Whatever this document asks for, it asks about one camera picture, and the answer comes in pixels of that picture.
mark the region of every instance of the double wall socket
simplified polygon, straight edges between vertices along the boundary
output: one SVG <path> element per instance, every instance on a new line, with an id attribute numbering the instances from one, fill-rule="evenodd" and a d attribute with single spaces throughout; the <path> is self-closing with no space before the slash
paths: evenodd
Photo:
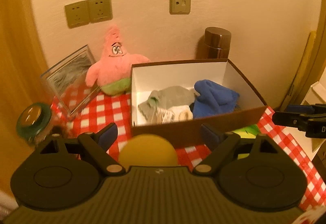
<path id="1" fill-rule="evenodd" d="M 170 0 L 170 14 L 189 14 L 191 0 Z"/>
<path id="2" fill-rule="evenodd" d="M 70 28 L 112 19 L 111 0 L 86 0 L 65 6 Z"/>

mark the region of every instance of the pink plush toy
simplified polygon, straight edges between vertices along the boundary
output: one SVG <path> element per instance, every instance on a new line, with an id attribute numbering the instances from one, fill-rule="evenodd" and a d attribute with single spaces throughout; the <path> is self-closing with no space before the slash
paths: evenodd
<path id="1" fill-rule="evenodd" d="M 121 43 L 120 31 L 113 25 L 105 35 L 104 49 L 100 60 L 86 74 L 86 85 L 92 87 L 97 81 L 108 95 L 121 94 L 130 88 L 131 65 L 149 62 L 139 54 L 129 54 Z"/>

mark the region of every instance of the cardboard box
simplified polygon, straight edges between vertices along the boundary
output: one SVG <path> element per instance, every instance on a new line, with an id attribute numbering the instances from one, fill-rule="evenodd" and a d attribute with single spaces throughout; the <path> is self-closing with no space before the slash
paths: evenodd
<path id="1" fill-rule="evenodd" d="M 240 111 L 183 122 L 148 125 L 137 106 L 146 101 L 152 90 L 169 86 L 193 89 L 195 82 L 208 79 L 240 94 Z M 256 124 L 267 105 L 250 81 L 226 59 L 183 60 L 144 63 L 132 66 L 131 132 L 156 134 L 167 139 L 175 148 L 203 144 L 199 130 L 202 124 L 221 132 Z"/>

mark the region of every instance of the metal screw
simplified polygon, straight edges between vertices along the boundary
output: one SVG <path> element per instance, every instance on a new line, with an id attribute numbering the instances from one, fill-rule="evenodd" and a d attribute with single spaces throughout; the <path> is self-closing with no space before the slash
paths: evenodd
<path id="1" fill-rule="evenodd" d="M 118 164 L 111 164 L 108 167 L 106 167 L 106 170 L 108 172 L 112 172 L 112 173 L 120 172 L 120 171 L 122 171 L 122 166 L 118 165 Z"/>
<path id="2" fill-rule="evenodd" d="M 197 165 L 195 169 L 198 172 L 210 172 L 211 171 L 211 167 L 207 164 Z"/>

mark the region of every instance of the beige wall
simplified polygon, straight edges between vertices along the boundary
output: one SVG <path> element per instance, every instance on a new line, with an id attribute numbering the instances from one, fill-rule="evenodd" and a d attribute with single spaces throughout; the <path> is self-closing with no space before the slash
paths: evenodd
<path id="1" fill-rule="evenodd" d="M 113 21 L 69 29 L 64 5 L 80 0 L 32 0 L 49 65 L 89 44 L 98 59 L 104 31 L 121 28 L 131 53 L 153 61 L 192 59 L 208 26 L 231 31 L 230 59 L 272 107 L 278 106 L 299 65 L 321 0 L 192 0 L 189 15 L 170 15 L 169 0 L 112 0 Z"/>

